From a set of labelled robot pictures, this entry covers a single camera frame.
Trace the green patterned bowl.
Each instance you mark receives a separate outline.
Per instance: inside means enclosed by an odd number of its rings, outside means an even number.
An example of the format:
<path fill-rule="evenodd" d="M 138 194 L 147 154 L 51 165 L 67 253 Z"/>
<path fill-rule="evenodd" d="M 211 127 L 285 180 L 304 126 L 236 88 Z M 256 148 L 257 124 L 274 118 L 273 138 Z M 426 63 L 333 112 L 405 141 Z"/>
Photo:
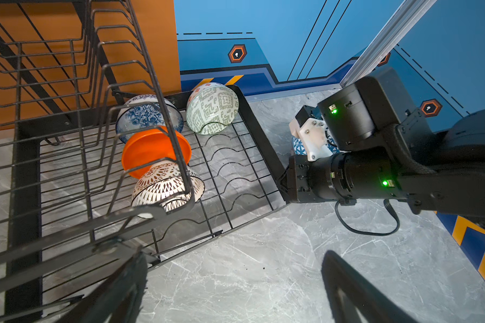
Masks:
<path fill-rule="evenodd" d="M 199 135 L 215 135 L 234 121 L 238 109 L 234 90 L 221 83 L 205 83 L 195 88 L 187 101 L 187 126 Z"/>

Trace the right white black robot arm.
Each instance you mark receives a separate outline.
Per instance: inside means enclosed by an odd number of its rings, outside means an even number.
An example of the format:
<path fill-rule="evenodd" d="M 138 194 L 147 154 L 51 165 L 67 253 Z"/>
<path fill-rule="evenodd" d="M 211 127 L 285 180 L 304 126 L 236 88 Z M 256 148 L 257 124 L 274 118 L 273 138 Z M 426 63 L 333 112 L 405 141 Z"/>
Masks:
<path fill-rule="evenodd" d="M 373 71 L 290 123 L 305 148 L 277 183 L 293 203 L 405 202 L 485 229 L 485 110 L 435 133 L 397 73 Z"/>

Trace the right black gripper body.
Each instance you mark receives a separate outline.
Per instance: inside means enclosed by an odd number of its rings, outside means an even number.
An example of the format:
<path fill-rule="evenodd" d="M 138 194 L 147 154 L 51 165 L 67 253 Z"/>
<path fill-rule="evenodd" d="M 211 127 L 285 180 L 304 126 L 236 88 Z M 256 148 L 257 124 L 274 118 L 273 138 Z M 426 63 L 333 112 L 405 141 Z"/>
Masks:
<path fill-rule="evenodd" d="M 316 161 L 289 158 L 280 190 L 292 203 L 340 202 L 392 198 L 392 162 L 385 151 L 337 153 Z"/>

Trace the plain orange bowl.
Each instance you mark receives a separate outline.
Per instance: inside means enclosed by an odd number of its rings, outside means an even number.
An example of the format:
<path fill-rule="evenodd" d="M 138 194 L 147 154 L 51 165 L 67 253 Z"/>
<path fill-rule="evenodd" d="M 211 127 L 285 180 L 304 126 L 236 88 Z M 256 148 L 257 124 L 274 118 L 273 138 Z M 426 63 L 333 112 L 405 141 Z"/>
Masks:
<path fill-rule="evenodd" d="M 160 129 L 150 129 L 130 137 L 123 149 L 121 163 L 124 170 L 130 170 L 151 162 L 146 167 L 129 173 L 131 177 L 140 179 L 153 164 L 166 157 L 176 160 L 171 139 Z"/>

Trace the dark blue patterned bowl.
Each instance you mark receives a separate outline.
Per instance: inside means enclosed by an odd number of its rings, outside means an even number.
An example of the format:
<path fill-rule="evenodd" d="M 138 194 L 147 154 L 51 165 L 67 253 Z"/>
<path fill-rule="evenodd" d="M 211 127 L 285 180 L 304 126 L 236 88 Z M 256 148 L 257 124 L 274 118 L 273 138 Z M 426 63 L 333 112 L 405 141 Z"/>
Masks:
<path fill-rule="evenodd" d="M 327 137 L 327 147 L 330 150 L 331 153 L 339 153 L 340 150 L 338 147 L 335 145 L 335 141 L 332 138 L 332 136 Z M 292 137 L 292 148 L 295 153 L 295 155 L 303 155 L 305 156 L 307 154 L 304 145 L 302 141 L 296 137 Z"/>

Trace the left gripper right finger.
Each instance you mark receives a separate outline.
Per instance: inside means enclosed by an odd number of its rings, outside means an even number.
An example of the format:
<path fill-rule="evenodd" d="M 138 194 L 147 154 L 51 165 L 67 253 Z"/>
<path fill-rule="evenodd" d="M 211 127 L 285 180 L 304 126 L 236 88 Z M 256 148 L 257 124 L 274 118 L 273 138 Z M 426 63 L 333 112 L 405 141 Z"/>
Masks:
<path fill-rule="evenodd" d="M 333 250 L 321 274 L 335 322 L 415 322 Z"/>

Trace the white brown striped bowl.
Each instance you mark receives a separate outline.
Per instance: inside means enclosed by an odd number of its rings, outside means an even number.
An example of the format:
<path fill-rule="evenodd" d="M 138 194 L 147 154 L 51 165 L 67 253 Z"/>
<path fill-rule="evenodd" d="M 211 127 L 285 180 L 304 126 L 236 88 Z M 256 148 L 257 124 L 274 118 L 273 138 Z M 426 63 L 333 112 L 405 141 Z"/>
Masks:
<path fill-rule="evenodd" d="M 131 196 L 131 206 L 159 204 L 165 211 L 172 211 L 190 200 L 191 193 L 185 191 L 185 184 L 178 164 L 160 161 L 138 180 Z"/>

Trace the black wire dish rack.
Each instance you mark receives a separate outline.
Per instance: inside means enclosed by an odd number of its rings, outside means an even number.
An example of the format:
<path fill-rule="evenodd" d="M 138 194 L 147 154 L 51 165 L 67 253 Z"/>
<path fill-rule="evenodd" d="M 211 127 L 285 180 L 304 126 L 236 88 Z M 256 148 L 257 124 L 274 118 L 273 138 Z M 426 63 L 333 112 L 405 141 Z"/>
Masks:
<path fill-rule="evenodd" d="M 136 211 L 115 123 L 138 94 L 188 93 L 157 78 L 140 1 L 0 1 L 0 322 L 57 322 L 134 254 L 148 276 L 285 207 L 276 156 L 242 100 L 217 135 L 171 135 L 198 201 Z"/>

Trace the blue floral bowl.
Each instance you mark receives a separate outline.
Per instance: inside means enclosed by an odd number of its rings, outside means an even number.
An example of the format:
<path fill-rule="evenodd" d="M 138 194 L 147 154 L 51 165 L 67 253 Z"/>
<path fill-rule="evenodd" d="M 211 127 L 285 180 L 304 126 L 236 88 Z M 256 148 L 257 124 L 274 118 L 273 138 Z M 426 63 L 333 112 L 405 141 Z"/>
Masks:
<path fill-rule="evenodd" d="M 167 110 L 174 129 L 181 133 L 184 126 L 182 114 L 171 101 L 164 99 L 164 102 L 167 105 Z M 119 112 L 115 128 L 117 134 L 155 125 L 166 126 L 164 116 L 158 104 L 158 97 L 155 94 L 135 96 L 129 99 L 126 104 L 131 106 L 129 108 L 123 108 Z M 121 135 L 119 139 L 126 144 L 134 134 L 135 133 Z"/>

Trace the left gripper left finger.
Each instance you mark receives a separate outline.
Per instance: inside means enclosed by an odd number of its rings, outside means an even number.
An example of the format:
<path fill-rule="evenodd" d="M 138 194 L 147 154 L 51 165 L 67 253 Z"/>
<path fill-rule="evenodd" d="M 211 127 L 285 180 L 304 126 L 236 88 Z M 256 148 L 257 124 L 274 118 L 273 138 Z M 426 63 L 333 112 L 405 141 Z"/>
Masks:
<path fill-rule="evenodd" d="M 59 322 L 135 322 L 147 284 L 148 264 L 134 254 Z"/>

